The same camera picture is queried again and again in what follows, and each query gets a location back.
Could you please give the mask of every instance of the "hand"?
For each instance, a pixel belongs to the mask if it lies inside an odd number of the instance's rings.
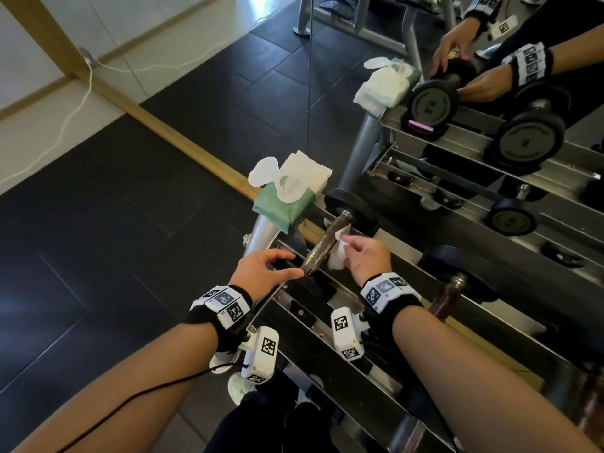
[[[392,271],[390,250],[384,243],[352,235],[342,235],[342,241],[348,243],[344,246],[344,265],[350,269],[359,286],[363,286],[374,275]]]
[[[443,72],[447,71],[449,63],[449,52],[455,47],[459,48],[460,57],[463,60],[470,60],[470,45],[478,33],[480,21],[475,17],[467,17],[457,27],[449,31],[440,39],[440,46],[434,52],[432,58],[432,69],[430,76],[434,76],[441,68]]]
[[[258,302],[277,284],[304,276],[302,269],[269,270],[269,264],[277,259],[294,258],[294,254],[284,249],[254,251],[239,259],[237,269],[228,283],[245,289],[253,302]]]
[[[513,79],[512,66],[499,65],[485,71],[457,92],[463,103],[493,101],[512,89]]]

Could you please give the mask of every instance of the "electrical outlet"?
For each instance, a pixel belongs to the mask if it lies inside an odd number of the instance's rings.
[[[101,64],[98,62],[97,59],[95,59],[92,54],[90,52],[88,52],[87,49],[83,48],[83,47],[78,47],[77,48],[78,51],[80,51],[80,54],[82,57],[84,57],[85,59],[90,60],[90,65],[92,66],[92,69],[94,70],[95,68],[98,68],[99,66],[101,66]]]

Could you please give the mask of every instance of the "gym floor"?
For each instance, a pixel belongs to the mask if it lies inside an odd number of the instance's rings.
[[[336,185],[363,117],[362,64],[381,51],[315,25],[309,79],[298,6],[142,106],[242,174],[300,149]],[[441,35],[419,15],[426,61]],[[127,115],[0,196],[0,214],[0,453],[228,280],[255,220],[248,199]],[[234,406],[226,389],[199,381],[154,451],[202,451]]]

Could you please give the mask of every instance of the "right hand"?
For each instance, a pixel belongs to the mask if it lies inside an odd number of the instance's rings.
[[[470,60],[470,45],[474,41],[478,29],[480,29],[480,21],[475,17],[466,17],[459,25],[443,36],[440,40],[440,46],[436,49],[432,58],[430,76],[434,76],[439,68],[442,69],[443,73],[447,71],[449,52],[455,47],[459,48],[460,57],[463,60]]]
[[[390,250],[383,242],[352,235],[342,235],[342,241],[348,243],[344,246],[344,265],[350,269],[359,286],[363,286],[374,275],[392,271]]]

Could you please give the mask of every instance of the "forearm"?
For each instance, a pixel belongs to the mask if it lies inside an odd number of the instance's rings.
[[[554,56],[553,75],[600,63],[604,61],[604,24],[552,46],[550,51]]]
[[[172,328],[73,396],[14,453],[55,452],[129,396],[201,372],[217,345],[217,335],[211,324],[180,324]],[[70,449],[70,453],[148,451],[192,384],[180,383],[133,400]]]
[[[468,452],[598,451],[543,396],[425,309],[400,312],[393,335]]]

